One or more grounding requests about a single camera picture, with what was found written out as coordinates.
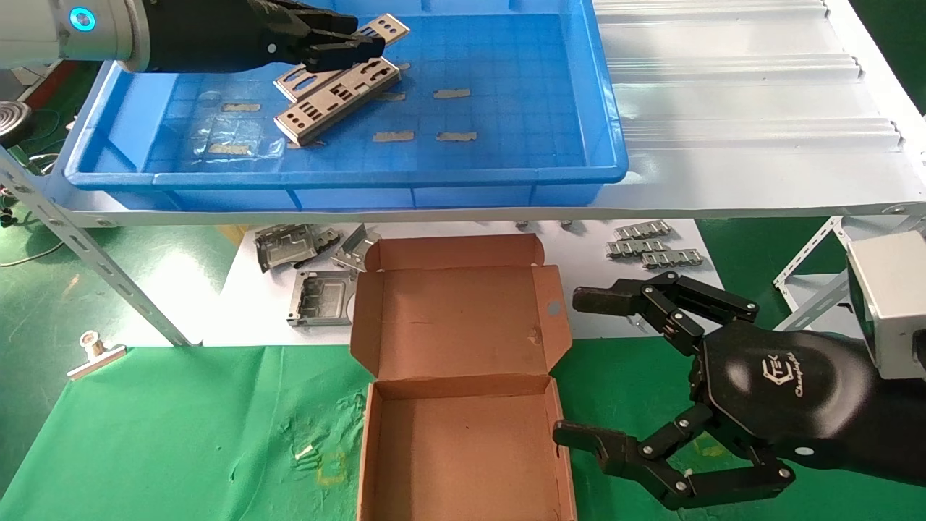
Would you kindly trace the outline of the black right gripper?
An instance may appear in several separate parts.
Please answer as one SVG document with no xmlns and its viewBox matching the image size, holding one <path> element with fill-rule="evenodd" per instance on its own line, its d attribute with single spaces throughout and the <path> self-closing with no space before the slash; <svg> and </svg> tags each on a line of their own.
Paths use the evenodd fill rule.
<svg viewBox="0 0 926 521">
<path fill-rule="evenodd" d="M 753 301 L 674 271 L 577 287 L 573 309 L 638 315 L 682 355 L 697 356 L 692 398 L 710 408 L 692 405 L 644 441 L 586 423 L 553 424 L 558 447 L 595 455 L 603 474 L 640 484 L 666 509 L 773 499 L 796 480 L 777 458 L 924 485 L 924 382 L 884 379 L 863 341 L 760 329 Z M 706 336 L 692 314 L 722 327 Z M 751 466 L 691 475 L 672 468 L 668 459 L 708 426 Z"/>
</svg>

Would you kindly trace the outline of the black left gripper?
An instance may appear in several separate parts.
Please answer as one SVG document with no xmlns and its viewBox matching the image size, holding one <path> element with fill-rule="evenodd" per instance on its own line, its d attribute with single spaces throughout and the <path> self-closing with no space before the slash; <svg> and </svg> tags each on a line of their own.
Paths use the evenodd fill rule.
<svg viewBox="0 0 926 521">
<path fill-rule="evenodd" d="M 308 72 L 350 69 L 383 56 L 379 36 L 353 36 L 350 14 L 294 1 L 146 1 L 146 72 L 233 73 L 284 62 L 285 46 L 307 44 Z"/>
</svg>

